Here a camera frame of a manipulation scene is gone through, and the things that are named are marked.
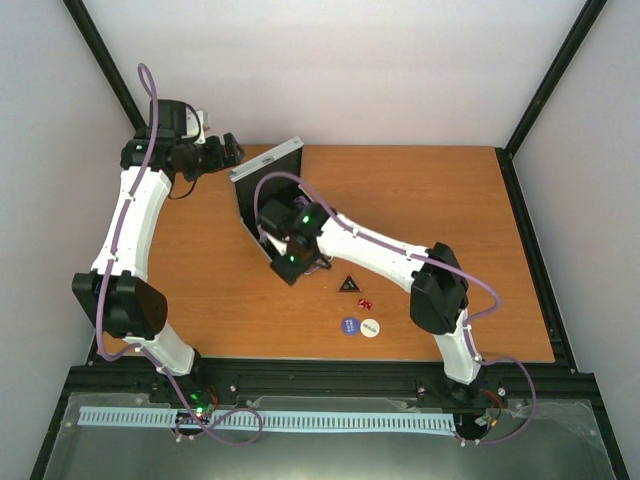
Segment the white dealer button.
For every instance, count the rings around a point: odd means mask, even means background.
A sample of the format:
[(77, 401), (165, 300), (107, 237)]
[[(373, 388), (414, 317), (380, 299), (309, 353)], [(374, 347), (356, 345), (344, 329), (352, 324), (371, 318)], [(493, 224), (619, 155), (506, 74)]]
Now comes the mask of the white dealer button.
[(375, 338), (380, 333), (380, 325), (375, 319), (367, 318), (360, 323), (360, 332), (366, 338)]

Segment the black aluminium frame rail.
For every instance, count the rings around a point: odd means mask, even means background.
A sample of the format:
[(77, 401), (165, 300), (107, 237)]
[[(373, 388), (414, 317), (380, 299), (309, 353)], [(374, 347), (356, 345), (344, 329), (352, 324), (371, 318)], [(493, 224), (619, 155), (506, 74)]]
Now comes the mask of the black aluminium frame rail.
[(444, 411), (479, 410), (500, 389), (506, 400), (587, 400), (604, 406), (595, 378), (564, 364), (498, 363), (482, 369), (473, 387), (456, 387), (439, 363), (287, 361), (207, 358), (179, 385), (190, 401), (211, 388), (223, 405), (263, 396), (390, 398)]

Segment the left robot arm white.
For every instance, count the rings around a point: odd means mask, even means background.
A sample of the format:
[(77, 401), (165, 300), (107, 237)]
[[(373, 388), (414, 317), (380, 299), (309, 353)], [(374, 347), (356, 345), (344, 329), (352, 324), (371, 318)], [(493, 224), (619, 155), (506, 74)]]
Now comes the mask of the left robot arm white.
[(208, 135), (207, 112), (186, 102), (154, 101), (149, 113), (149, 126), (121, 151), (119, 194), (104, 244), (90, 270), (74, 275), (72, 291), (95, 327), (104, 359), (119, 357), (108, 352), (104, 338), (121, 339), (125, 352), (146, 354), (159, 372), (174, 375), (174, 392), (193, 403), (206, 395), (208, 378), (194, 368), (197, 351), (170, 325), (166, 297), (148, 282), (152, 240), (178, 176), (195, 185), (206, 174), (237, 166), (244, 150), (231, 133)]

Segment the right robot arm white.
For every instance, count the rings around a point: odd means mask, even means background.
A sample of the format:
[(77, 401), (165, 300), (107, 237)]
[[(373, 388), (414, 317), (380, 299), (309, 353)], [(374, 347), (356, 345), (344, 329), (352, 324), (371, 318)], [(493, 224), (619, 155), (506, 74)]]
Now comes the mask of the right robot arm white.
[(469, 406), (479, 394), (480, 361), (464, 337), (468, 281), (447, 245), (402, 243), (366, 229), (317, 202), (303, 208), (271, 199), (258, 210), (257, 228), (276, 253), (271, 269), (293, 285), (326, 257), (346, 260), (376, 273), (409, 294), (409, 316), (431, 334), (443, 360), (439, 393)]

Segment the triangular all-in button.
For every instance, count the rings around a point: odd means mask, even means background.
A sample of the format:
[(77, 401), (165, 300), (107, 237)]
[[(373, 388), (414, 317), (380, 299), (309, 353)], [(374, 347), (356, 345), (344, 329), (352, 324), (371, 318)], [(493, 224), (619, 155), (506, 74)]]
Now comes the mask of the triangular all-in button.
[(361, 283), (350, 273), (344, 276), (337, 289), (338, 293), (361, 293), (362, 291)]

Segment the aluminium poker case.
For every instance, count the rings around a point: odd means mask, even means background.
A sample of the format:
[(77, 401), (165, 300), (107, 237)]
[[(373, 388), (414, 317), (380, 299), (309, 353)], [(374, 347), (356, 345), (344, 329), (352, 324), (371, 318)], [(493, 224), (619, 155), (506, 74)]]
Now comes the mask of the aluminium poker case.
[[(304, 143), (295, 137), (234, 168), (229, 173), (244, 227), (263, 254), (272, 261), (272, 240), (308, 246), (315, 244), (327, 211), (302, 185)], [(329, 270), (332, 258), (320, 252), (303, 274)]]

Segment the blue small blind button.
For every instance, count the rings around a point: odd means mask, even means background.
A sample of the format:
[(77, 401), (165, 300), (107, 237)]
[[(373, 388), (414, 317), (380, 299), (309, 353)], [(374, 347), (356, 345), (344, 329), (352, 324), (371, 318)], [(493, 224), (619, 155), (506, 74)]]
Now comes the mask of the blue small blind button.
[(348, 336), (356, 336), (361, 333), (360, 321), (352, 316), (341, 321), (341, 331)]

